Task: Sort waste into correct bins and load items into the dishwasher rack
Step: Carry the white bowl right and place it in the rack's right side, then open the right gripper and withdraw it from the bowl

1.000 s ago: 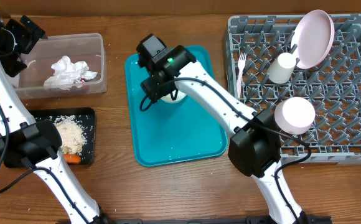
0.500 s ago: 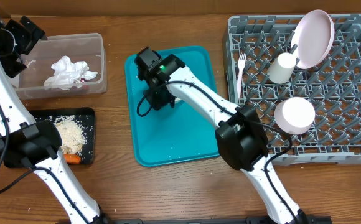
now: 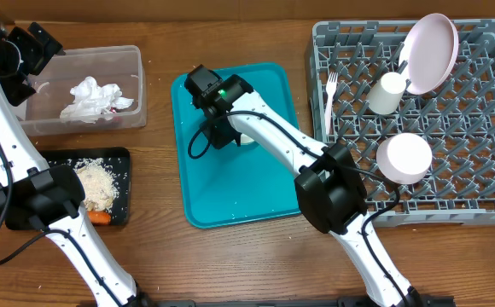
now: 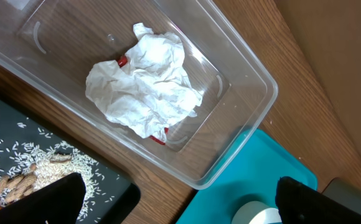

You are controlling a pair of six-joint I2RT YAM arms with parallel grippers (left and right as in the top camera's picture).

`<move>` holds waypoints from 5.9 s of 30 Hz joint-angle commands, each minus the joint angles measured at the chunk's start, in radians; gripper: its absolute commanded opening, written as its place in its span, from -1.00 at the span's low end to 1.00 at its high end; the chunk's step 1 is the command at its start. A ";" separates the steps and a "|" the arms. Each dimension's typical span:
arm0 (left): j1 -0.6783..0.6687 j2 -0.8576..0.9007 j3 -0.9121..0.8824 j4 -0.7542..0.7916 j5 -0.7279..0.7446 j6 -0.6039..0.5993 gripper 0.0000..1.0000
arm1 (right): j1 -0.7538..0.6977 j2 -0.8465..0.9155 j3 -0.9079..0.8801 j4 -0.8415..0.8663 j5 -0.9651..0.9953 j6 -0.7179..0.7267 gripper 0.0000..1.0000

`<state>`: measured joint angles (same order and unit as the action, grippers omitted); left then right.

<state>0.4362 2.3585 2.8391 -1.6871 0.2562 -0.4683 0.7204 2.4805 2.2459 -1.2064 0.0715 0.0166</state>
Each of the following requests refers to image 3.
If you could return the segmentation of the white bowl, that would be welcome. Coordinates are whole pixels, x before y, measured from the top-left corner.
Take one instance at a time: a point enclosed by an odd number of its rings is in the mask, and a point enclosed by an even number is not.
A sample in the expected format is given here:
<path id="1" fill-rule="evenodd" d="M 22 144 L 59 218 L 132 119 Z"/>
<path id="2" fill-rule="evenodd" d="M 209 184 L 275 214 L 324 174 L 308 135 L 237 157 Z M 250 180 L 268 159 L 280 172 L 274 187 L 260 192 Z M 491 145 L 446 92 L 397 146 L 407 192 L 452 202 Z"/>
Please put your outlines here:
<path id="1" fill-rule="evenodd" d="M 420 182 L 432 164 L 432 150 L 421 137 L 401 133 L 383 141 L 376 151 L 381 173 L 399 184 Z"/>
<path id="2" fill-rule="evenodd" d="M 240 141 L 242 146 L 254 143 L 254 139 L 245 134 L 241 134 Z"/>

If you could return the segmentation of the white napkin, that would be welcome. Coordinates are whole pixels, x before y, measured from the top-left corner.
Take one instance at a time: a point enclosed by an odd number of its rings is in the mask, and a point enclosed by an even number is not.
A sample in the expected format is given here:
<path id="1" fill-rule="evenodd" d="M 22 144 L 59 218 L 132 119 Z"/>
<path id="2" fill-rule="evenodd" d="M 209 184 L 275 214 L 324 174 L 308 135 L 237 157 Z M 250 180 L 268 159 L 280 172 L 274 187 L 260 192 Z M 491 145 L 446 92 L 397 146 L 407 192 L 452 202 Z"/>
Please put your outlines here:
<path id="1" fill-rule="evenodd" d="M 60 119 L 71 119 L 88 116 L 86 123 L 95 123 L 96 115 L 110 120 L 113 101 L 121 96 L 117 84 L 99 86 L 95 78 L 88 76 L 80 84 L 70 89 L 73 102 L 67 105 L 60 114 Z"/>
<path id="2" fill-rule="evenodd" d="M 98 106 L 110 111 L 112 108 L 123 110 L 130 107 L 134 100 L 123 97 L 121 88 L 117 84 L 106 84 L 100 88 Z"/>

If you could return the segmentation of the white plastic fork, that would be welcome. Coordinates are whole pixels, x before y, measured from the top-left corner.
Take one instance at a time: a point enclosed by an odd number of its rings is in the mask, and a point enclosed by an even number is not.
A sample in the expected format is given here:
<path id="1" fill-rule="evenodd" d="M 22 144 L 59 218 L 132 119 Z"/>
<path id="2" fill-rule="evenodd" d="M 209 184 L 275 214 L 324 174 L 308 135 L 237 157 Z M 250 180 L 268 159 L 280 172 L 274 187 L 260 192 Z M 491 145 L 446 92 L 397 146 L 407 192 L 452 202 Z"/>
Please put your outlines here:
<path id="1" fill-rule="evenodd" d="M 329 134 L 332 121 L 332 105 L 334 101 L 335 92 L 337 90 L 339 74 L 337 72 L 331 72 L 329 74 L 327 84 L 325 86 L 325 92 L 327 94 L 327 100 L 324 109 L 324 132 Z"/>

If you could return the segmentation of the orange carrot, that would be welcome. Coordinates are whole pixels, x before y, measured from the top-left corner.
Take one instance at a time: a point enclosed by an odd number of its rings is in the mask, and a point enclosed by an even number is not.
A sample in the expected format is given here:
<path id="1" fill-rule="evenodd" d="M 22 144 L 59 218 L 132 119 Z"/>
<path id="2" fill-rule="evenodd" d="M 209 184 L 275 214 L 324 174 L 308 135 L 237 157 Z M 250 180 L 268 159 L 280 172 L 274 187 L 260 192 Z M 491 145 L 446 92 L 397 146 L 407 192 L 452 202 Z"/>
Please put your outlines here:
<path id="1" fill-rule="evenodd" d="M 90 222 L 95 225 L 109 225 L 112 221 L 111 216 L 105 211 L 88 211 Z"/>

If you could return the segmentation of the white paper cup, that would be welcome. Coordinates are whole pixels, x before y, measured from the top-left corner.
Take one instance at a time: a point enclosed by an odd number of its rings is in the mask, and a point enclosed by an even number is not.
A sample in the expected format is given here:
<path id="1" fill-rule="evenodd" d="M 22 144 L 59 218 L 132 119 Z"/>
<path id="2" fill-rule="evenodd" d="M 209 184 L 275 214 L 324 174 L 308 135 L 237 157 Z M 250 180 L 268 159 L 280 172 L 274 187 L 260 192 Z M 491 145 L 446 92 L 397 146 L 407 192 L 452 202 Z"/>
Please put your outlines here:
<path id="1" fill-rule="evenodd" d="M 376 114 L 388 115 L 396 111 L 406 89 L 406 78 L 397 72 L 381 76 L 367 95 L 369 109 Z"/>

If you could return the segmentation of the white round plate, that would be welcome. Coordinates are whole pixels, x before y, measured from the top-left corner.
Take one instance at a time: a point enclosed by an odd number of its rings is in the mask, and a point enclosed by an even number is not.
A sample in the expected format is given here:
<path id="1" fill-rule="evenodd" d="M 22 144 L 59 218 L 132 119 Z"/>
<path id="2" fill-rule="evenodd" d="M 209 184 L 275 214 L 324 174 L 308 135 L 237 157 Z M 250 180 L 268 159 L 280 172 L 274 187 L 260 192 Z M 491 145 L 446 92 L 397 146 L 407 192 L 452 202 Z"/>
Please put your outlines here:
<path id="1" fill-rule="evenodd" d="M 422 95 L 445 82 L 456 63 L 459 49 L 457 28 L 443 14 L 422 17 L 407 34 L 399 54 L 400 73 L 410 81 L 406 90 Z"/>

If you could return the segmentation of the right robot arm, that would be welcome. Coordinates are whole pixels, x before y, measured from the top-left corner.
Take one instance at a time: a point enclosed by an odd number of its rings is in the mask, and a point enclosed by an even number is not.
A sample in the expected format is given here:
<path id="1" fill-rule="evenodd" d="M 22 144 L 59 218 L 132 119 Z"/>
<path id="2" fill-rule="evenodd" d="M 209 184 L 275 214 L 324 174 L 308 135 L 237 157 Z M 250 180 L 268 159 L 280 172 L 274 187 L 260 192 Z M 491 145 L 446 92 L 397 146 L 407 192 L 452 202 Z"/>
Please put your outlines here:
<path id="1" fill-rule="evenodd" d="M 220 149 L 248 136 L 287 167 L 302 215 L 342 245 L 376 305 L 423 305 L 421 294 L 396 268 L 373 226 L 382 212 L 369 213 L 363 180 L 378 175 L 358 168 L 345 146 L 327 146 L 293 127 L 236 74 L 223 79 L 198 66 L 184 86 L 206 118 L 198 131 L 206 136 L 208 147 Z"/>

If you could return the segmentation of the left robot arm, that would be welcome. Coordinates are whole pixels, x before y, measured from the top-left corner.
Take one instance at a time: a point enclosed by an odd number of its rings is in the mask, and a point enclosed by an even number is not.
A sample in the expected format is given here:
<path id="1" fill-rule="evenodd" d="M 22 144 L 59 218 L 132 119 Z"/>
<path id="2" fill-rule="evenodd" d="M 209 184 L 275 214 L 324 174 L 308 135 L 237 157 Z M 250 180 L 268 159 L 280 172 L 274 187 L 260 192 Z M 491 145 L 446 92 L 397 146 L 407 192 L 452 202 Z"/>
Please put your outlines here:
<path id="1" fill-rule="evenodd" d="M 99 306 L 150 306 L 114 259 L 84 208 L 84 189 L 67 165 L 49 166 L 13 114 L 35 94 L 40 74 L 61 44 L 33 22 L 7 32 L 0 22 L 0 266 L 44 237 L 67 256 Z"/>

